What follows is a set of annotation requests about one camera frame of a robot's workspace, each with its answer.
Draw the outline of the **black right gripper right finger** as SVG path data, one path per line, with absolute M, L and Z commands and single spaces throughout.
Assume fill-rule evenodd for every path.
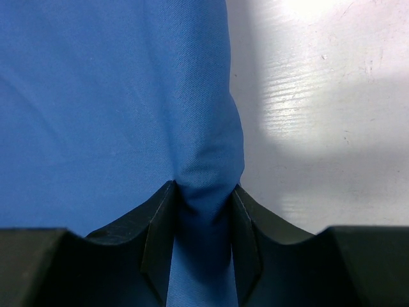
M 240 306 L 407 306 L 408 228 L 331 226 L 311 234 L 257 203 L 230 197 Z

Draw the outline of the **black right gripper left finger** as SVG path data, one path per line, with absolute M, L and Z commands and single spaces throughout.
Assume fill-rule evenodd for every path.
M 63 228 L 1 230 L 2 306 L 164 306 L 178 188 L 85 237 Z

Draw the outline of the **blue surgical wrap cloth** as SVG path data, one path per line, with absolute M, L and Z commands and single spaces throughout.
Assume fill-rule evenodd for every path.
M 1 2 L 1 226 L 85 235 L 168 180 L 168 306 L 236 306 L 244 168 L 225 1 Z

